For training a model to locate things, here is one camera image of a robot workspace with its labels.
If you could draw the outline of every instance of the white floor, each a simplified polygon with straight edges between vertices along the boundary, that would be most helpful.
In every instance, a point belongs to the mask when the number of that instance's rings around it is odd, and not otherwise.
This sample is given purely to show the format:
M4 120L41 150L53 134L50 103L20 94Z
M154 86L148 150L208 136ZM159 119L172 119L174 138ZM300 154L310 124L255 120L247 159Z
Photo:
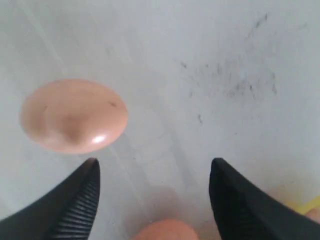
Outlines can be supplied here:
M150 221L212 219L208 177L224 157L281 201L320 194L318 0L0 1L0 218L87 157L102 186L90 239ZM19 126L33 90L78 77L113 88L129 123L86 155L40 148Z

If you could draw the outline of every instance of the floor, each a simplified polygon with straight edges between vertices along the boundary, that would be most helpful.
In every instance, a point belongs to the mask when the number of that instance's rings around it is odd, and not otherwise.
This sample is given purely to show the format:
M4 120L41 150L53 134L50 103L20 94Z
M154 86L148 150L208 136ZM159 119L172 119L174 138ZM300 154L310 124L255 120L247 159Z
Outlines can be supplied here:
M101 164L91 240L127 240L166 217L211 221L208 176L224 157L276 199L320 193L318 0L0 2L0 218L88 157ZM53 153L19 126L24 98L85 78L127 104L125 133Z

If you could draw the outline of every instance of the white tile floor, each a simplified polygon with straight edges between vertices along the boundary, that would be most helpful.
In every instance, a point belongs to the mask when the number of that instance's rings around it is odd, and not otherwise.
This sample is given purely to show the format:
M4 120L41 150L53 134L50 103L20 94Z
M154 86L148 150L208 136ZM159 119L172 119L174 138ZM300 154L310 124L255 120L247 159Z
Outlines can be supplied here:
M208 175L224 157L276 198L320 193L318 0L0 1L0 217L87 157L102 186L90 239L148 222L212 219ZM110 147L49 152L19 127L26 95L58 78L95 80L125 100Z

